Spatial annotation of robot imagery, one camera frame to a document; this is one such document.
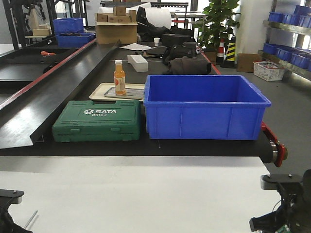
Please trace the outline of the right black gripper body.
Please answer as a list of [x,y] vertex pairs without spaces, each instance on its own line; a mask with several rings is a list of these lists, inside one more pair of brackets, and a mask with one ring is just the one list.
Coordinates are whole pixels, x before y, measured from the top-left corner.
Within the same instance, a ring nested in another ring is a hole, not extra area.
[[309,233],[311,231],[311,171],[301,183],[277,183],[280,206],[268,214],[253,217],[250,229],[260,233]]

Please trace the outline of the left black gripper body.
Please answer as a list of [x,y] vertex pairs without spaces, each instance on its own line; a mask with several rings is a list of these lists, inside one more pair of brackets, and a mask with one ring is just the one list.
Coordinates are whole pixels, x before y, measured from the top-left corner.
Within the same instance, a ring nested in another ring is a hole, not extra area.
[[0,207],[0,232],[1,233],[33,233],[17,225],[8,210],[4,207]]

